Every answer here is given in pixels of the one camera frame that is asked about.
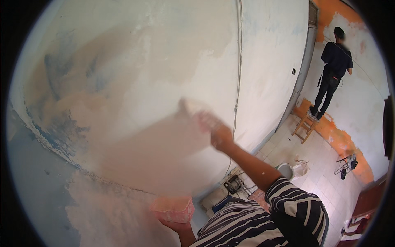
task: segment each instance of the shoe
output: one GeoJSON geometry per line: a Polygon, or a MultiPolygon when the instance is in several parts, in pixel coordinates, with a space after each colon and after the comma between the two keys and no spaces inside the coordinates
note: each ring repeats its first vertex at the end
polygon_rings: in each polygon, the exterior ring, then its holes
{"type": "Polygon", "coordinates": [[[320,119],[322,118],[323,115],[324,115],[323,113],[319,112],[319,113],[317,114],[317,119],[320,120],[320,119]]]}
{"type": "Polygon", "coordinates": [[[316,114],[317,114],[317,111],[314,111],[314,107],[310,107],[310,112],[311,112],[311,115],[313,115],[313,116],[315,116],[316,114]]]}

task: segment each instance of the hand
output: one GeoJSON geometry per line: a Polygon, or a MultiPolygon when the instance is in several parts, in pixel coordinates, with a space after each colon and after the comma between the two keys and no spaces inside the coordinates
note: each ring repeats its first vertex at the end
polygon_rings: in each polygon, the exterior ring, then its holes
{"type": "Polygon", "coordinates": [[[211,131],[211,144],[217,150],[229,155],[238,146],[233,142],[233,135],[230,128],[221,124],[218,128],[211,131]]]}
{"type": "Polygon", "coordinates": [[[175,231],[178,234],[183,231],[192,231],[192,227],[189,222],[177,223],[177,222],[165,221],[164,219],[159,219],[159,221],[162,223],[162,225],[167,226],[168,228],[170,228],[171,230],[175,231]]]}

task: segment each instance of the paint bucket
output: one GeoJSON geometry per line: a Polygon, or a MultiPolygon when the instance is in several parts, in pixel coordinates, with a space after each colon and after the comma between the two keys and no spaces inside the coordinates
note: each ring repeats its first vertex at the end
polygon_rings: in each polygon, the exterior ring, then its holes
{"type": "Polygon", "coordinates": [[[276,169],[289,181],[293,179],[293,168],[288,163],[281,163],[276,167],[276,169]]]}
{"type": "Polygon", "coordinates": [[[151,205],[150,210],[157,219],[163,219],[168,222],[186,223],[192,219],[195,207],[192,203],[192,197],[158,197],[151,205]]]}

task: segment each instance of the forearm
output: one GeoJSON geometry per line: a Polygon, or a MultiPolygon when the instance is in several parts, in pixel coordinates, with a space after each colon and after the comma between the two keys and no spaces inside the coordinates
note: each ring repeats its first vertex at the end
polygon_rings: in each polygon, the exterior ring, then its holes
{"type": "Polygon", "coordinates": [[[192,229],[186,229],[178,232],[178,237],[180,238],[181,247],[189,247],[195,241],[195,235],[192,232],[192,229]]]}
{"type": "Polygon", "coordinates": [[[242,150],[237,145],[235,145],[231,151],[227,152],[227,155],[233,159],[251,178],[256,186],[264,192],[267,192],[273,182],[281,176],[278,170],[242,150]]]}

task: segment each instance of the pink plastic container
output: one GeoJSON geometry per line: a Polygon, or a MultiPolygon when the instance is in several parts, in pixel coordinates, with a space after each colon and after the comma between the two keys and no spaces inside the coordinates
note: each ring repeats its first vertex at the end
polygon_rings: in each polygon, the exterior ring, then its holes
{"type": "Polygon", "coordinates": [[[150,210],[158,219],[169,222],[186,223],[192,219],[195,207],[192,197],[158,197],[151,205],[150,210]]]}

